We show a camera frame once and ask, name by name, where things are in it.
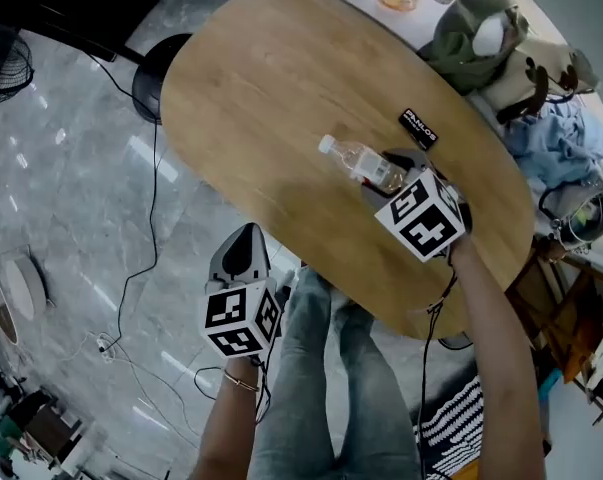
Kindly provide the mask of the small black box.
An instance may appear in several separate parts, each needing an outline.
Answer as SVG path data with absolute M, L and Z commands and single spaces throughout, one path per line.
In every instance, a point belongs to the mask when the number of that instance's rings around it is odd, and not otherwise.
M 403 111 L 398 121 L 423 151 L 428 151 L 438 140 L 438 135 L 410 108 Z

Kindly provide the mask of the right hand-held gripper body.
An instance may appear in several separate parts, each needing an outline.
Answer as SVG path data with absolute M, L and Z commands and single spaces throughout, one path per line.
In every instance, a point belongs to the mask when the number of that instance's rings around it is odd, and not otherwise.
M 423 263 L 446 253 L 467 232 L 458 195 L 430 168 L 382 206 L 375 218 Z

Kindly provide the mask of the olive green bag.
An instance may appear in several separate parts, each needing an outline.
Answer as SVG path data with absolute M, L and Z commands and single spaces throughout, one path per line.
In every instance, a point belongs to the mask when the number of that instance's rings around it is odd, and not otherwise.
M 504 14 L 505 38 L 494 53 L 478 54 L 473 40 L 485 20 Z M 515 0 L 455 0 L 418 55 L 462 95 L 492 83 L 526 39 L 529 24 Z

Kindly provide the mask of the wooden shelf rack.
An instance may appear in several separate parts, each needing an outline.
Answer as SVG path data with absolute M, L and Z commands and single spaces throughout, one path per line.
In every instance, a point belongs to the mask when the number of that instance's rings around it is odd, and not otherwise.
M 562 371 L 563 381 L 574 384 L 603 420 L 603 379 L 589 388 L 594 377 L 595 352 L 603 342 L 603 270 L 569 255 L 544 261 L 532 241 L 520 273 L 506 296 L 523 324 L 541 367 Z

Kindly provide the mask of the person's left forearm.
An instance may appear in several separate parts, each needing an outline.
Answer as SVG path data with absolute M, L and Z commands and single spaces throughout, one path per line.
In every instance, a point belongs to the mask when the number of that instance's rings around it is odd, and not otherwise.
M 256 422 L 258 369 L 247 357 L 228 361 L 189 480 L 246 480 Z

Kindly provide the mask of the person's right forearm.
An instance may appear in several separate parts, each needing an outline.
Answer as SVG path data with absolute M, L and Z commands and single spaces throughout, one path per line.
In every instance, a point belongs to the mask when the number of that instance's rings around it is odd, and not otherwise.
M 546 480 L 535 370 L 524 329 L 469 236 L 451 264 L 465 298 L 484 399 L 479 480 Z

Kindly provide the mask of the black pedestal fan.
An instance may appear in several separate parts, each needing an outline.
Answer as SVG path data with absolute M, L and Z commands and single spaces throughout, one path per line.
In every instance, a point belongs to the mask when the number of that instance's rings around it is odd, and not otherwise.
M 157 43 L 138 64 L 132 88 L 125 94 L 146 121 L 161 123 L 160 98 L 165 77 L 177 53 L 190 38 L 189 34 L 168 37 Z M 26 88 L 33 78 L 29 46 L 15 28 L 0 25 L 0 103 Z

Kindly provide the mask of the brown plush charm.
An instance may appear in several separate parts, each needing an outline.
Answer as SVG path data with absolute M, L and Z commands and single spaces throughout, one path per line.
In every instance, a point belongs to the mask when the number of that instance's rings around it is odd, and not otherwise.
M 537 251 L 539 256 L 549 263 L 556 263 L 567 254 L 565 247 L 559 241 L 548 237 L 543 237 L 537 242 Z

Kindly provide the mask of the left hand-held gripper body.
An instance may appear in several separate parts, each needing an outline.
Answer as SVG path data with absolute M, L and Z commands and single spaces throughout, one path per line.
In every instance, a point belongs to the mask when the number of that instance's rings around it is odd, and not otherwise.
M 224 359 L 265 359 L 282 316 L 275 291 L 267 277 L 205 294 L 198 301 L 201 335 Z

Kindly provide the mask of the teal bag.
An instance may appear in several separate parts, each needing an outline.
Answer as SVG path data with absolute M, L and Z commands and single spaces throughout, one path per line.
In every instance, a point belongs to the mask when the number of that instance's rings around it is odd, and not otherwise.
M 541 381 L 538 386 L 538 396 L 540 400 L 549 398 L 549 393 L 555 384 L 563 380 L 562 371 L 558 368 L 552 369 Z

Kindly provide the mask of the wooden coffee table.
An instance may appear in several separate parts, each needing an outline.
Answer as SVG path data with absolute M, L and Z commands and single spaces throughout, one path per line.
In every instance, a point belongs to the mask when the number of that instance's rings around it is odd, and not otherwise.
M 170 146 L 241 212 L 396 332 L 465 329 L 442 259 L 421 262 L 318 151 L 324 135 L 428 156 L 467 200 L 472 239 L 502 288 L 534 231 L 530 188 L 483 117 L 397 35 L 344 0 L 230 0 L 181 48 L 161 94 Z

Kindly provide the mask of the clear plastic water bottle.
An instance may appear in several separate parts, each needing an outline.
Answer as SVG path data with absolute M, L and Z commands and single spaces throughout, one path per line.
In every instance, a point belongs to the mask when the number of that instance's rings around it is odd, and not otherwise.
M 330 157 L 350 179 L 367 183 L 385 194 L 393 194 L 407 182 L 407 172 L 403 168 L 367 145 L 324 135 L 318 151 Z

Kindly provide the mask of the light blue clothing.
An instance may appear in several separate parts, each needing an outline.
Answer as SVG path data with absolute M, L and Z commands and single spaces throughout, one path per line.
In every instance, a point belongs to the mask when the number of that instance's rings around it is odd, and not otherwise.
M 602 176 L 603 126 L 579 104 L 546 103 L 511 121 L 502 142 L 523 174 L 548 188 Z

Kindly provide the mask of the person's blue jeans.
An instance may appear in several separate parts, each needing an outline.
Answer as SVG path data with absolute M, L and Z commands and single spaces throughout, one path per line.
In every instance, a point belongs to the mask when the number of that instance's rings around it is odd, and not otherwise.
M 373 323 L 357 304 L 337 306 L 313 269 L 299 271 L 249 480 L 422 480 L 410 411 Z

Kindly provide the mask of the black cabinet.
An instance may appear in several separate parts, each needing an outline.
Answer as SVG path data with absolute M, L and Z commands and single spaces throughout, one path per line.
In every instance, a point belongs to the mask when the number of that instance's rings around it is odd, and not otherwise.
M 127 41 L 159 0 L 0 0 L 0 24 L 27 30 L 111 62 L 143 55 Z

